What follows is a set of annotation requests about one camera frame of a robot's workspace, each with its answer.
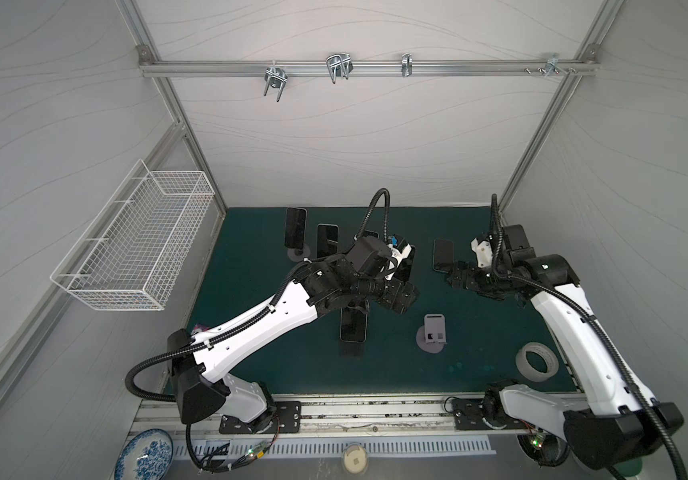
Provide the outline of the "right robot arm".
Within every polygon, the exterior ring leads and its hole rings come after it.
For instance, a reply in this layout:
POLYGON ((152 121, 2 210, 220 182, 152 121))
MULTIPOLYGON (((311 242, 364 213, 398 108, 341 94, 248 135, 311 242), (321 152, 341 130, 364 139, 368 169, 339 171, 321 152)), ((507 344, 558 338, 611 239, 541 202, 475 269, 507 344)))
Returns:
POLYGON ((518 420, 537 433, 567 444, 593 470, 616 465, 664 448, 678 479, 687 478, 674 440, 684 417, 671 402, 659 401, 632 371, 592 311, 579 277, 557 254, 539 256, 522 226, 494 227, 474 239, 473 262, 442 258, 436 246, 433 263, 455 289, 504 300, 521 296, 530 302, 553 334, 585 398, 569 401, 522 383, 491 385, 479 404, 493 429, 518 420))

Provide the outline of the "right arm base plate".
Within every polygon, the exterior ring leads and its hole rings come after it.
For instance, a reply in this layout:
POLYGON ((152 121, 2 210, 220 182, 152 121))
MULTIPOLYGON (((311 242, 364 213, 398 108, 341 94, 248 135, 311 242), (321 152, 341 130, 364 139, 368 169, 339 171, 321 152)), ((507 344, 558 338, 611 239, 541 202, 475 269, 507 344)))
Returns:
POLYGON ((449 397, 445 410, 453 417, 460 431, 528 431, 518 419, 508 416, 496 399, 449 397))

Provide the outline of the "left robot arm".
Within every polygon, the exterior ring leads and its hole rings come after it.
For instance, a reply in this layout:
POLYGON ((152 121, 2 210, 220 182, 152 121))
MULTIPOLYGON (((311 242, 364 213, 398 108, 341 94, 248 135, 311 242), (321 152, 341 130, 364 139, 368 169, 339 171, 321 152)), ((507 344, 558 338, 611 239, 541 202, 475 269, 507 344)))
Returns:
POLYGON ((222 414, 265 424, 275 410, 269 393, 232 369, 282 335, 363 301, 404 313, 418 296, 408 280, 413 255, 400 236, 362 237, 342 253, 303 260, 272 297, 232 320, 194 335, 171 334, 167 368, 181 423, 222 414))

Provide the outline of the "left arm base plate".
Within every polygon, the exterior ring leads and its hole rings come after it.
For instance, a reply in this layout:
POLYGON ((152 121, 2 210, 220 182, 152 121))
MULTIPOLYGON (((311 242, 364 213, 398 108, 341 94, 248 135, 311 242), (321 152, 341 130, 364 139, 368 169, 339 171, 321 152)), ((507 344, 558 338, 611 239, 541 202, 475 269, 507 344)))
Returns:
POLYGON ((267 410, 251 422, 224 415, 219 425, 222 435, 253 435, 269 433, 298 433, 301 423, 301 403, 280 401, 270 404, 267 410))

